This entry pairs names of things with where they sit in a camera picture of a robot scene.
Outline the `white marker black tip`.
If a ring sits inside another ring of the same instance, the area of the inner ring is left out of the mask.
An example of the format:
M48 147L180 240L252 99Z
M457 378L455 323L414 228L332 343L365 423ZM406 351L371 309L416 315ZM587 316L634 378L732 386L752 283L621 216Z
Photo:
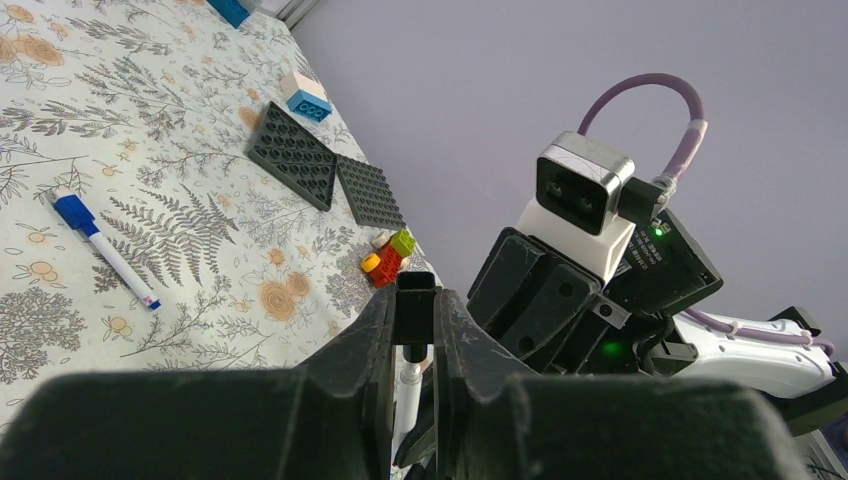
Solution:
M422 388L422 368L419 363L402 361L399 383L396 388L395 415L391 445L394 459L402 441L417 422Z

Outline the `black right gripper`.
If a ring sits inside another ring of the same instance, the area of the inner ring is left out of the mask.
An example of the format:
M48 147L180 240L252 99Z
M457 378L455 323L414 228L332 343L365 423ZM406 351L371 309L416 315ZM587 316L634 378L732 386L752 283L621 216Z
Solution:
M543 241L504 228L468 293L492 338L539 373L672 375L697 351L673 316L723 286L669 210L636 228L607 285Z

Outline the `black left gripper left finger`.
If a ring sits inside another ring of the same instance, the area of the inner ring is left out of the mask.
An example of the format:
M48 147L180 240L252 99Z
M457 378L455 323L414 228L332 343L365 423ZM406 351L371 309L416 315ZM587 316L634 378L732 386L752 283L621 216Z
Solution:
M291 369L74 374L1 443L5 479L385 479L396 291Z

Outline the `white marker blue end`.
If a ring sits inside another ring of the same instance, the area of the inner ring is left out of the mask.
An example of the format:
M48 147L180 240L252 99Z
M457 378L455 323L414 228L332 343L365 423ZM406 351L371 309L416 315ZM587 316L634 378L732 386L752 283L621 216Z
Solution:
M96 225L95 216L75 191L68 187L56 187L50 193L50 199L54 209L65 223L72 230L80 232L89 240L95 250L103 256L118 277L124 281L147 309L156 310L161 306L159 298L146 281L103 235Z

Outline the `black marker cap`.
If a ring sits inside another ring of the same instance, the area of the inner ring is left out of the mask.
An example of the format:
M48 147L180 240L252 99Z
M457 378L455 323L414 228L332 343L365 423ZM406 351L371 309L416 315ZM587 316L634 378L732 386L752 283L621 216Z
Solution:
M396 281L393 343L403 348L403 358L420 364L433 343L434 300L439 291L428 271L400 273Z

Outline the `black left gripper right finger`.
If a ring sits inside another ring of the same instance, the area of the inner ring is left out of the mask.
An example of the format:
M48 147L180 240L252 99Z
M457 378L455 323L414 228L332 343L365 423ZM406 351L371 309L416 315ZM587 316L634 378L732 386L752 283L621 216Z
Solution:
M434 306L440 479L805 479L776 410L739 384L541 375L458 295Z

